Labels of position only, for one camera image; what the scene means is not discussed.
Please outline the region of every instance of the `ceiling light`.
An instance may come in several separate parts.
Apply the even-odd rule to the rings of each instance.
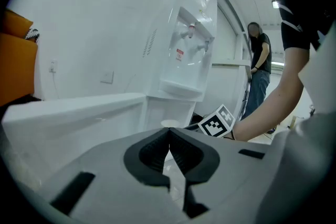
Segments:
[[[272,62],[272,65],[284,66],[285,64],[283,62]]]
[[[278,2],[276,2],[275,0],[272,0],[272,5],[273,8],[279,8]]]

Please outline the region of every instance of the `black hair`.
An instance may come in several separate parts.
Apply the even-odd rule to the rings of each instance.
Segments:
[[[260,27],[260,25],[256,22],[249,23],[247,26],[247,32],[248,32],[248,43],[251,44],[251,51],[254,53],[256,51],[256,46],[257,46],[257,39],[255,37],[252,37],[248,31],[248,28],[250,25],[255,25],[259,29],[259,34],[261,35],[263,33],[263,29]]]

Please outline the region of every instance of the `warning sticker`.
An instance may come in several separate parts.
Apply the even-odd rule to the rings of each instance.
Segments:
[[[179,49],[177,49],[176,51],[177,51],[176,60],[181,62],[184,52]]]

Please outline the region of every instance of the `ceiling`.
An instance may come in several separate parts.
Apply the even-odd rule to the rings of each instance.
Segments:
[[[274,9],[272,0],[234,0],[246,25],[251,22],[260,24],[269,36],[274,56],[283,59],[281,40],[281,17],[279,9]]]

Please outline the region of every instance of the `jeans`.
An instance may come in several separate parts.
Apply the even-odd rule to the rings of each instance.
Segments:
[[[248,96],[246,109],[242,120],[252,114],[264,101],[266,89],[269,85],[270,73],[264,70],[257,70],[252,74],[250,94]]]

